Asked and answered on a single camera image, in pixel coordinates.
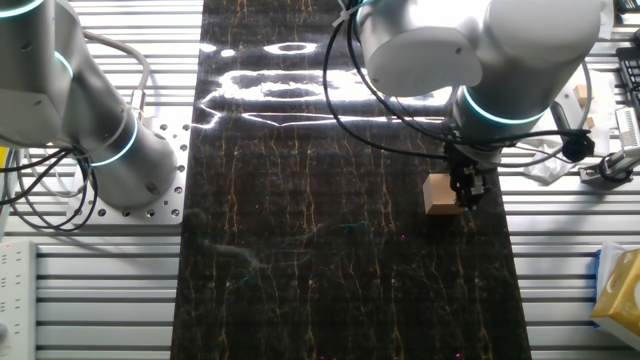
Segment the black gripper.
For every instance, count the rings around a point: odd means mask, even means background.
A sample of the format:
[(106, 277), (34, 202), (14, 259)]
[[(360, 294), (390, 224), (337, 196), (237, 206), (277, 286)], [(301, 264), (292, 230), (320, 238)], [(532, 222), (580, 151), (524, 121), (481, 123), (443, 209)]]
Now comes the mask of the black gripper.
[(475, 209), (488, 190), (486, 174), (476, 160), (456, 145), (446, 144), (446, 157), (449, 187), (455, 194), (455, 202), (461, 208)]

